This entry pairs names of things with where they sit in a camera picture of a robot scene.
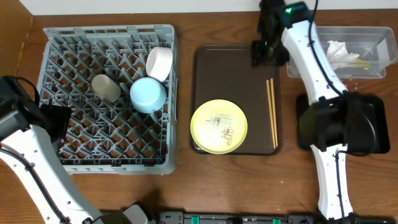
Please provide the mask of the cream white cup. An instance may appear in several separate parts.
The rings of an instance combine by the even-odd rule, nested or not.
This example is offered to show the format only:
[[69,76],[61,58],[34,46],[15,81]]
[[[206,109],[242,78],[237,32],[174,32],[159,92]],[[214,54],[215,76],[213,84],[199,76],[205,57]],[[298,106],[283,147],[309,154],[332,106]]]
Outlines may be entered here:
[[119,85],[104,74],[96,75],[91,81],[91,87],[98,97],[110,103],[117,101],[121,96]]

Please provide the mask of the yellow plate with scraps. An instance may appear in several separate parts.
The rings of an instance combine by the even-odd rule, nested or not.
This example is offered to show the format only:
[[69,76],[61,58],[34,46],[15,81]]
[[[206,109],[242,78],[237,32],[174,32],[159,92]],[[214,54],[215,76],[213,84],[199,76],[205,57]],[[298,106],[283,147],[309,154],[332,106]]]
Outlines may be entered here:
[[248,120],[243,110],[228,100],[210,100],[199,106],[190,122],[193,142],[210,154],[227,154],[244,142]]

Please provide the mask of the white tissue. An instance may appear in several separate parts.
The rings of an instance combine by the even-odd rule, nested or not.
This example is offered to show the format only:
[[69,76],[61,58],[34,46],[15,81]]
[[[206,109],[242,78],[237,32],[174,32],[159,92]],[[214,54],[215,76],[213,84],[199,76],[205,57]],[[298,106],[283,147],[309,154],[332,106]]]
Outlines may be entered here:
[[326,51],[326,56],[333,70],[348,67],[359,59],[359,54],[347,51],[346,42],[329,40],[328,43],[329,47]]

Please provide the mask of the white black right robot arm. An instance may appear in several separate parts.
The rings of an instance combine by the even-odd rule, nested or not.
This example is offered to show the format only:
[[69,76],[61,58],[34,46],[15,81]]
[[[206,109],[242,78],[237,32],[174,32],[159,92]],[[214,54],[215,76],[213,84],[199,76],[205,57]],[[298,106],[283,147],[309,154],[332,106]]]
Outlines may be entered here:
[[349,93],[323,50],[315,11],[303,1],[263,0],[251,45],[253,66],[285,65],[294,59],[305,85],[308,108],[298,117],[298,133],[317,165],[318,209],[328,223],[357,223],[348,196],[346,156],[364,157],[379,149],[377,126],[365,99]]

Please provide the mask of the pink shallow bowl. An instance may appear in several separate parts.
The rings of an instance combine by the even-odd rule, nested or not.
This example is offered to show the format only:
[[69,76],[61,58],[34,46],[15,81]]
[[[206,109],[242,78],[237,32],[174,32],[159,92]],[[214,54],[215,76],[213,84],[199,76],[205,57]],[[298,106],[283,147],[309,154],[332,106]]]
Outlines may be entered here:
[[147,75],[159,82],[164,82],[170,73],[172,62],[172,49],[167,47],[154,47],[147,57]]

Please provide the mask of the light blue bowl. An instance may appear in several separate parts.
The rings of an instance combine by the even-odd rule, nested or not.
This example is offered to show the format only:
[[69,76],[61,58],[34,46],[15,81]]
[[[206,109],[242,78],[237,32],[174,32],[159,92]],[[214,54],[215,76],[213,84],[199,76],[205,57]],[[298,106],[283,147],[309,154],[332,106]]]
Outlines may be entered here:
[[144,77],[132,84],[130,89],[132,106],[140,113],[153,113],[163,107],[167,99],[164,86],[157,80]]

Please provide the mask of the green yellow snack wrapper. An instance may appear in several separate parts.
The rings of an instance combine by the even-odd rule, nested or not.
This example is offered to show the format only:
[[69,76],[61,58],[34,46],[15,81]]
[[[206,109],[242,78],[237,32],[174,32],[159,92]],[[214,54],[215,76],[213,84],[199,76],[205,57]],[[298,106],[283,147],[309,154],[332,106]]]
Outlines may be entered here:
[[367,60],[363,60],[363,59],[360,59],[360,58],[356,58],[355,60],[354,60],[354,62],[355,62],[355,66],[356,67],[363,67],[363,68],[366,68],[366,67],[370,67],[371,66],[371,64],[367,61]]

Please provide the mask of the wooden chopstick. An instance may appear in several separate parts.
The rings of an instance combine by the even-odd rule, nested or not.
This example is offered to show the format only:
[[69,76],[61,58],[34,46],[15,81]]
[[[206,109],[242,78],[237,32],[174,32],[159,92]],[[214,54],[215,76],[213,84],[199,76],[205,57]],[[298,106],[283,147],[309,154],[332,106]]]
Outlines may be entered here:
[[277,140],[276,140],[276,135],[275,135],[275,127],[274,127],[274,110],[273,110],[273,105],[272,105],[272,97],[271,97],[271,86],[270,86],[270,80],[266,80],[266,87],[267,87],[267,99],[268,99],[268,104],[269,104],[269,116],[270,116],[270,122],[271,122],[271,133],[272,133],[272,142],[273,142],[273,148],[276,149],[277,147]]
[[275,145],[278,147],[278,134],[277,134],[277,119],[276,119],[276,107],[275,107],[275,94],[274,94],[274,79],[271,78],[271,100],[272,100],[272,112],[274,119],[274,134],[275,134]]

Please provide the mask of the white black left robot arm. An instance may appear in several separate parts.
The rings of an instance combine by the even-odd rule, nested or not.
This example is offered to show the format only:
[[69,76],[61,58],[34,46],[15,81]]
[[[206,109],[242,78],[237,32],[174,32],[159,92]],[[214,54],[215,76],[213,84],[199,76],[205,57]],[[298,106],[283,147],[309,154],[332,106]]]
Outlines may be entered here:
[[14,171],[45,223],[155,223],[138,203],[101,213],[79,191],[57,156],[72,111],[40,103],[20,84],[1,77],[1,159]]

